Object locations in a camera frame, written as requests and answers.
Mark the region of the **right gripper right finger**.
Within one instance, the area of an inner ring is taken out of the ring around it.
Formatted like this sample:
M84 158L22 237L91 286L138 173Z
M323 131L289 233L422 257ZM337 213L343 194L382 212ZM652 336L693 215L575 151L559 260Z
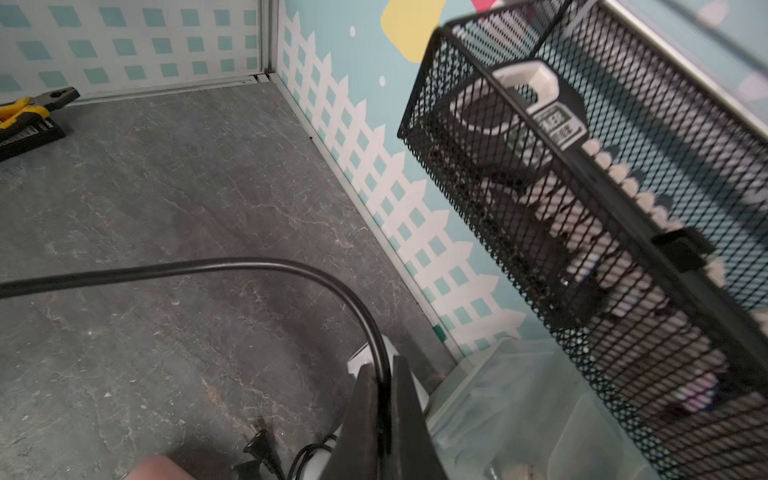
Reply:
M395 356L392 363L390 424L387 479L447 479L427 430L412 372L402 356Z

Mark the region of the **green clear storage box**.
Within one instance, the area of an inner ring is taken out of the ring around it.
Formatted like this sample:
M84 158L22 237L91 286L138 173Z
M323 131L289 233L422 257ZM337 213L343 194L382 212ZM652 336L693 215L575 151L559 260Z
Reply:
M451 479L655 479L656 471L552 339L465 357L430 397Z

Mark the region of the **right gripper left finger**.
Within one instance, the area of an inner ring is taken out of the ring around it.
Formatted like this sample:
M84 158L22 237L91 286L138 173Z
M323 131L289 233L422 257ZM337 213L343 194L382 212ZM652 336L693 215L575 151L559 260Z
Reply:
M380 476L381 392L374 367L358 372L337 444L323 480L373 480Z

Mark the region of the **pink hair dryer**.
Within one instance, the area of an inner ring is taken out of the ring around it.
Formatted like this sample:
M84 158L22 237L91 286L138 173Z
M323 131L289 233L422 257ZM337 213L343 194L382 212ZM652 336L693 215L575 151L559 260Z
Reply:
M153 456L137 465L125 480L195 480L167 456Z

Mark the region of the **yellow black pliers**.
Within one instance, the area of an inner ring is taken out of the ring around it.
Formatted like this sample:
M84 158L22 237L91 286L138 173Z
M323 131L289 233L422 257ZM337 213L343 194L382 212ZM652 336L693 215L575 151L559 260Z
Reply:
M1 105L1 161L53 143L66 136L51 113L80 97L74 87L24 97Z

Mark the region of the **black white power strip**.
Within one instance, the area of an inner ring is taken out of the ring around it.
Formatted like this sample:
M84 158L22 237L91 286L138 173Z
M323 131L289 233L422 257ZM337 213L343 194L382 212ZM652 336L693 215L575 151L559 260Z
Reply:
M601 148L582 97L547 63L463 81L431 127L436 156L543 290L553 331L609 390L647 415L766 405L767 371L744 345L765 314L713 307L726 261Z

